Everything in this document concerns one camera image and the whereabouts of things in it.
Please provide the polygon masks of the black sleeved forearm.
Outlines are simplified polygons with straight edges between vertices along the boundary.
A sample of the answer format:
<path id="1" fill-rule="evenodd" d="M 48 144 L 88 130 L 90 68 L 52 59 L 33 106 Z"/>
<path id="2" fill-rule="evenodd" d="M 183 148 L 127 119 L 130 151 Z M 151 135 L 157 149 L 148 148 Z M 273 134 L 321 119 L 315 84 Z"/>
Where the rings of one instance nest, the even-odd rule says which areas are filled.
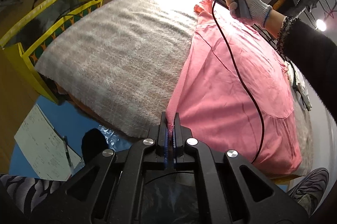
<path id="1" fill-rule="evenodd" d="M 336 119 L 336 44 L 300 19 L 275 10 L 270 11 L 265 28 L 277 38 L 278 52 L 299 68 Z"/>

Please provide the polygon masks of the white knit gloved hand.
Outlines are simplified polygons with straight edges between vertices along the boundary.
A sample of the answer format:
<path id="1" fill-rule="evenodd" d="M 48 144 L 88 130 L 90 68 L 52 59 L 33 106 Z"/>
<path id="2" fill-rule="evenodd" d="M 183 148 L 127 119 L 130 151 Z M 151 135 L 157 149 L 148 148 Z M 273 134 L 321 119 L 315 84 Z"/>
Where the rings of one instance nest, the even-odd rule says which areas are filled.
<path id="1" fill-rule="evenodd" d="M 229 8 L 230 15 L 246 25 L 256 24 L 261 28 L 265 28 L 267 19 L 269 18 L 272 7 L 261 0 L 241 0 L 246 4 L 246 13 L 240 11 L 240 0 L 225 0 Z"/>

